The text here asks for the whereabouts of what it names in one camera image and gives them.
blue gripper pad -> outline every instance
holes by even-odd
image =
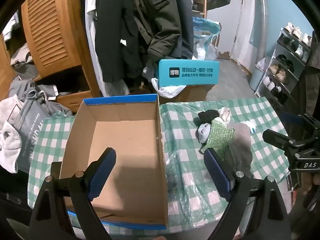
[[[228,165],[225,165],[213,148],[205,150],[204,165],[207,167],[219,195],[229,201],[235,179],[231,173],[232,171],[229,170]]]
[[[97,161],[90,163],[85,170],[84,183],[87,188],[87,198],[92,201],[99,197],[113,167],[116,164],[116,151],[107,148]]]

green knitted cloth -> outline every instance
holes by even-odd
[[[220,159],[224,160],[224,152],[229,142],[232,141],[234,132],[235,129],[225,127],[221,122],[212,120],[207,144],[201,149],[202,153],[212,147]]]

wooden wardrobe door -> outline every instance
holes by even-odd
[[[70,35],[66,0],[26,0],[21,12],[26,40],[41,77],[81,65]]]
[[[3,35],[0,35],[0,101],[7,98],[10,84],[15,77],[10,66]]]

cardboard box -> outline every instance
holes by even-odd
[[[162,59],[156,70],[159,87],[180,85],[216,85],[219,78],[218,61]]]
[[[116,151],[116,165],[92,201],[98,217],[128,228],[165,229],[167,187],[156,94],[84,99],[60,178],[84,171],[107,147]],[[73,210],[70,198],[66,205]]]

blue wall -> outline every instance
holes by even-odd
[[[285,27],[288,22],[294,26],[298,26],[302,34],[308,33],[312,35],[313,28],[299,10],[299,8],[291,0],[267,0],[268,4],[268,40],[266,55],[271,57],[276,47],[276,41],[279,37],[281,27]],[[256,6],[256,14],[253,29],[250,36],[251,44],[255,47],[259,46],[260,41],[260,9]]]

